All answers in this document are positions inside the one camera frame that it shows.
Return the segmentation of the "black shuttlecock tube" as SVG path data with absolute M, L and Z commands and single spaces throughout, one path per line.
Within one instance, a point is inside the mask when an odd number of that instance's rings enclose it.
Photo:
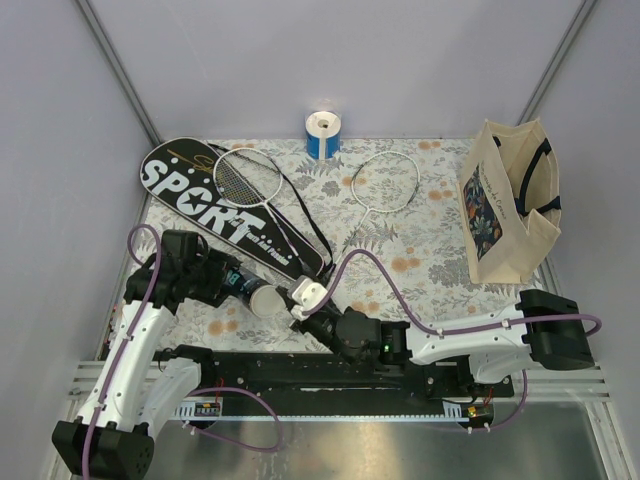
M 242 266 L 228 270 L 223 290 L 259 318 L 274 316 L 285 309 L 276 287 Z

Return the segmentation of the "black sport racket cover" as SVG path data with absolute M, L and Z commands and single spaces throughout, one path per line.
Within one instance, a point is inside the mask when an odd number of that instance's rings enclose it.
M 329 263 L 277 209 L 239 208 L 226 202 L 213 182 L 213 167 L 224 147 L 180 137 L 143 159 L 140 180 L 160 203 L 194 226 L 284 277 L 323 276 Z

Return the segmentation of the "white strung badminton racket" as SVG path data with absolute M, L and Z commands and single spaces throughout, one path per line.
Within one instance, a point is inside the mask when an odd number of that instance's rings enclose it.
M 213 166 L 214 186 L 220 196 L 238 208 L 263 207 L 275 222 L 290 248 L 301 272 L 316 279 L 311 267 L 303 260 L 291 239 L 276 219 L 269 202 L 281 191 L 284 175 L 276 163 L 264 152 L 241 147 L 222 154 Z

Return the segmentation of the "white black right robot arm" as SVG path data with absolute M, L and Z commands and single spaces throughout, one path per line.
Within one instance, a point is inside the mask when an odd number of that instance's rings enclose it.
M 308 279 L 290 288 L 287 297 L 293 330 L 381 375 L 398 374 L 408 364 L 466 358 L 468 363 L 455 371 L 455 383 L 469 396 L 535 365 L 551 371 L 592 367 L 588 338 L 602 327 L 600 319 L 580 313 L 574 301 L 538 289 L 523 290 L 512 305 L 456 319 L 446 328 L 416 320 L 382 321 L 352 308 L 341 311 L 322 285 Z

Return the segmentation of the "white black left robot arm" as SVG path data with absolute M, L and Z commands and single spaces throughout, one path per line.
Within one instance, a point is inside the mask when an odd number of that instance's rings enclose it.
M 196 232 L 153 238 L 155 252 L 126 281 L 117 334 L 93 389 L 76 418 L 58 422 L 52 433 L 64 464 L 84 479 L 143 478 L 175 409 L 191 392 L 205 395 L 216 386 L 212 350 L 186 345 L 162 355 L 166 365 L 151 387 L 145 381 L 179 305 L 221 305 L 226 277 L 241 262 Z

